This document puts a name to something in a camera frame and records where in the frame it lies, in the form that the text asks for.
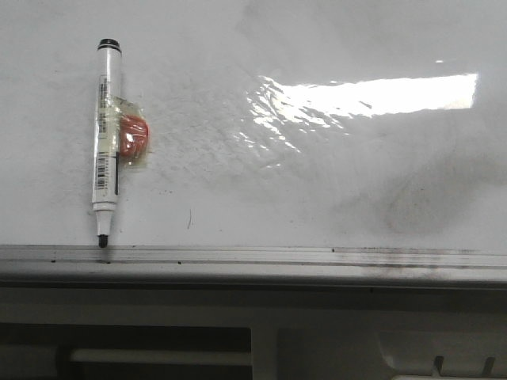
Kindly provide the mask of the white metal table frame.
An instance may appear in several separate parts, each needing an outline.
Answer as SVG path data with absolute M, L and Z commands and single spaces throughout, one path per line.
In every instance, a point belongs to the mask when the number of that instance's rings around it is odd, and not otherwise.
M 4 379 L 503 379 L 504 291 L 7 287 Z

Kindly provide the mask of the white whiteboard with aluminium frame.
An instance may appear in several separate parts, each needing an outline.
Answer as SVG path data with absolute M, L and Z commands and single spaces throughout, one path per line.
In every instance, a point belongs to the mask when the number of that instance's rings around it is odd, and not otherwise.
M 151 138 L 100 249 L 107 37 Z M 2 2 L 1 279 L 504 287 L 505 2 Z

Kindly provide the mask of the white black whiteboard marker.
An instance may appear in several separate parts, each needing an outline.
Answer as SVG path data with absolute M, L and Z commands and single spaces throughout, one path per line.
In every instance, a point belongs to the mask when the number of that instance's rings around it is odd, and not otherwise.
M 92 210 L 98 246 L 109 244 L 119 198 L 120 165 L 134 165 L 146 153 L 150 128 L 136 104 L 121 96 L 122 50 L 105 38 L 97 46 L 99 75 L 94 115 Z

